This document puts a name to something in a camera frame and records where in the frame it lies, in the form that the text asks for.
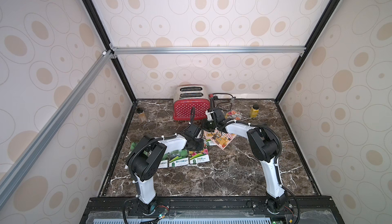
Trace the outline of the pink striped seed packet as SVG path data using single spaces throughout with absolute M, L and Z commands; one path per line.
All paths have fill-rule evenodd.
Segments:
M 216 133 L 204 131 L 204 142 L 207 146 L 217 146 L 214 138 L 216 137 Z

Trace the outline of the flower seed packet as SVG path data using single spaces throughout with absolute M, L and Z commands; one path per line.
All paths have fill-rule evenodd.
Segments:
M 189 151 L 189 164 L 196 165 L 210 161 L 209 152 L 207 148 L 200 151 Z
M 232 110 L 232 111 L 229 111 L 226 113 L 225 118 L 226 119 L 234 119 L 234 120 L 239 121 L 239 120 L 242 120 L 243 114 L 241 112 L 237 112 L 237 111 Z

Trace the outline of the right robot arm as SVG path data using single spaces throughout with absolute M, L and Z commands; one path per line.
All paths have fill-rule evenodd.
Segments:
M 206 111 L 210 129 L 244 137 L 250 144 L 254 157 L 260 161 L 266 182 L 266 206 L 270 213 L 278 214 L 288 201 L 279 169 L 282 143 L 276 133 L 265 124 L 253 124 L 226 119 L 220 108 Z

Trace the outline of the green gourd packet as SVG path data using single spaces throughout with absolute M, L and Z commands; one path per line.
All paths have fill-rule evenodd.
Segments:
M 168 166 L 169 167 L 180 167 L 189 164 L 189 152 L 188 150 L 175 150 L 168 154 Z
M 131 153 L 132 153 L 132 151 L 134 150 L 134 148 L 136 146 L 137 146 L 137 143 L 134 143 L 134 142 L 131 143 L 130 151 L 129 151 L 128 156 L 127 156 L 127 158 L 125 160 L 125 169 L 129 168 L 128 164 L 129 164 L 129 160 L 130 160 L 130 157 L 131 157 Z
M 168 160 L 169 160 L 169 153 L 166 153 L 163 155 L 162 160 L 160 161 L 160 164 L 158 166 L 159 169 L 161 168 L 168 168 Z

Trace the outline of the flower seed packet back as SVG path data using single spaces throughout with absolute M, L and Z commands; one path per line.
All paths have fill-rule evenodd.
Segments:
M 232 111 L 229 111 L 226 113 L 225 118 L 226 119 L 234 119 L 234 120 L 239 121 L 239 120 L 242 120 L 243 114 L 241 112 L 237 112 L 237 111 L 232 110 Z

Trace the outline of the orange striped seed packet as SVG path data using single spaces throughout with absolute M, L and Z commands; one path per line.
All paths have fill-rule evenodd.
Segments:
M 215 130 L 212 133 L 211 140 L 222 150 L 224 150 L 234 139 L 235 134 L 224 133 L 218 130 Z

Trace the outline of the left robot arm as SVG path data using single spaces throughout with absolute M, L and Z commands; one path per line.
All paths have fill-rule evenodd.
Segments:
M 138 204 L 144 214 L 152 214 L 157 205 L 153 176 L 163 156 L 177 150 L 199 151 L 204 147 L 202 129 L 189 124 L 178 134 L 152 137 L 144 135 L 130 152 L 126 165 L 136 186 Z

